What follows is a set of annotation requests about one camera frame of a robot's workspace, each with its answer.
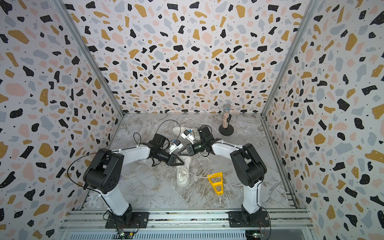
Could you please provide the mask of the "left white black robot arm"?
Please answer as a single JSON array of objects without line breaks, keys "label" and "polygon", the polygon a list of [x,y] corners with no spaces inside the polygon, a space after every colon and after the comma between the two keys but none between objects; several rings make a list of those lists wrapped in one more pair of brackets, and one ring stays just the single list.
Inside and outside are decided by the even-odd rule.
[{"label": "left white black robot arm", "polygon": [[110,210],[113,220],[128,225],[133,220],[132,206],[125,200],[119,184],[125,165],[144,160],[156,159],[168,166],[183,166],[185,163],[174,153],[183,147],[179,140],[169,144],[169,152],[163,146],[167,138],[155,134],[148,143],[139,144],[117,151],[100,149],[88,166],[83,180],[86,186],[101,195]]}]

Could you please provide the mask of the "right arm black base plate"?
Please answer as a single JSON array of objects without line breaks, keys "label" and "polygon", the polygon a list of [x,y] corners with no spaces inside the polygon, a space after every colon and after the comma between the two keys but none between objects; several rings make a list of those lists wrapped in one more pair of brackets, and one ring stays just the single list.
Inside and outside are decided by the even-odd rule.
[{"label": "right arm black base plate", "polygon": [[231,228],[268,228],[271,226],[270,218],[267,212],[263,210],[254,214],[249,214],[247,211],[230,211],[228,217]]}]

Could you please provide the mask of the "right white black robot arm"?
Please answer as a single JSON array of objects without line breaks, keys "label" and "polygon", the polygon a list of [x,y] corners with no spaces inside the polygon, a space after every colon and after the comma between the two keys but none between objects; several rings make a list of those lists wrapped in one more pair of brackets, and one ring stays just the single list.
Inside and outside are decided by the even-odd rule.
[{"label": "right white black robot arm", "polygon": [[189,144],[181,148],[179,156],[191,157],[202,152],[230,159],[238,179],[244,185],[242,214],[251,220],[259,217],[261,186],[267,173],[266,165],[252,144],[237,146],[215,138],[208,126],[198,128],[200,139],[189,138],[192,130],[185,130],[182,138],[189,139]]}]

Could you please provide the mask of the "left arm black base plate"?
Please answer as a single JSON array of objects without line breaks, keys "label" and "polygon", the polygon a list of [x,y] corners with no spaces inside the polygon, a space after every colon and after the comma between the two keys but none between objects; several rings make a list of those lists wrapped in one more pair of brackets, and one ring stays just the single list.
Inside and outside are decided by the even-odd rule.
[{"label": "left arm black base plate", "polygon": [[109,214],[106,229],[145,229],[148,224],[149,212],[130,212],[117,216]]}]

